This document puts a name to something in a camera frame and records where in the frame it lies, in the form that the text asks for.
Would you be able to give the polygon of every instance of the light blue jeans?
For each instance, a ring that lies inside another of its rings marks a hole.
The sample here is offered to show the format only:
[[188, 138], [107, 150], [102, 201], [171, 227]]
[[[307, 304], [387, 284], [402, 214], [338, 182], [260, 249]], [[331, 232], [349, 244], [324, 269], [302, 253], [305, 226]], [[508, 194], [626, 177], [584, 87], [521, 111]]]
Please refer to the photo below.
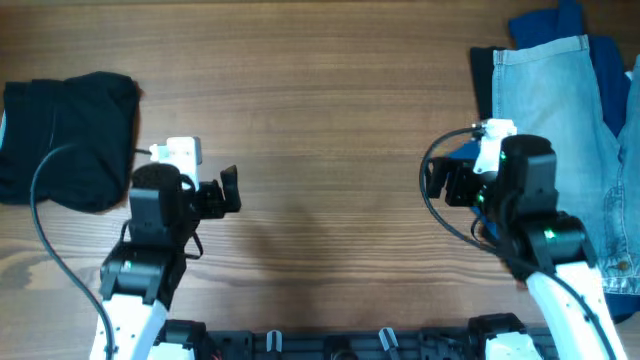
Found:
[[605, 291], [640, 295], [640, 56], [618, 139], [603, 122], [586, 35], [495, 51], [494, 65], [493, 116], [551, 141], [558, 209], [584, 223]]

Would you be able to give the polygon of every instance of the pile of clothes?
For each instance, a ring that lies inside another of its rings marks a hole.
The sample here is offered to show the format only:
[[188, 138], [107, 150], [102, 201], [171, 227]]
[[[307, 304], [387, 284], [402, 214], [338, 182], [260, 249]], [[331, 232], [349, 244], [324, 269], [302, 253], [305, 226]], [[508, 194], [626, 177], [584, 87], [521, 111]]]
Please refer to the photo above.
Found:
[[615, 41], [582, 24], [573, 0], [515, 18], [517, 50], [472, 48], [471, 71], [481, 119], [551, 141], [558, 210], [584, 223], [621, 320], [640, 310], [640, 56], [625, 71]]

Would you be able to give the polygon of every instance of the wooden table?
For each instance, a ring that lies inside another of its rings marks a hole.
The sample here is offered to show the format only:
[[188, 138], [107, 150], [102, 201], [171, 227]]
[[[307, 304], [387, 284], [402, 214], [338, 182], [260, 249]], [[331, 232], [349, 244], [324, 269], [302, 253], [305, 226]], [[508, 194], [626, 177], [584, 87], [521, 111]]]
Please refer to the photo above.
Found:
[[[469, 47], [509, 46], [506, 20], [552, 3], [3, 7], [0, 80], [130, 75], [144, 91], [139, 147], [197, 135], [203, 178], [238, 165], [244, 207], [200, 225], [206, 254], [190, 262], [173, 318], [254, 331], [462, 325], [504, 311], [540, 323], [494, 257], [429, 215], [418, 166], [439, 134], [476, 120]], [[586, 8], [631, 66], [640, 3]], [[468, 229], [468, 210], [438, 206]], [[96, 216], [44, 203], [41, 214], [97, 289], [126, 204]], [[0, 207], [0, 359], [85, 359], [96, 319], [29, 210]], [[638, 324], [621, 327], [631, 358]]]

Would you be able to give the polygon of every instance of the jeans waistband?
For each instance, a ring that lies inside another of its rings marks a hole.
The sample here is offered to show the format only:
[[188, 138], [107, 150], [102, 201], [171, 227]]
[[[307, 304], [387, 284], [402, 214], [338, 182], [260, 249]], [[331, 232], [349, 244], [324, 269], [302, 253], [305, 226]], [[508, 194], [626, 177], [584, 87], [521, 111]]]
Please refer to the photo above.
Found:
[[572, 36], [534, 46], [523, 50], [495, 50], [494, 65], [516, 65], [528, 61], [536, 61], [553, 55], [589, 49], [587, 35]]

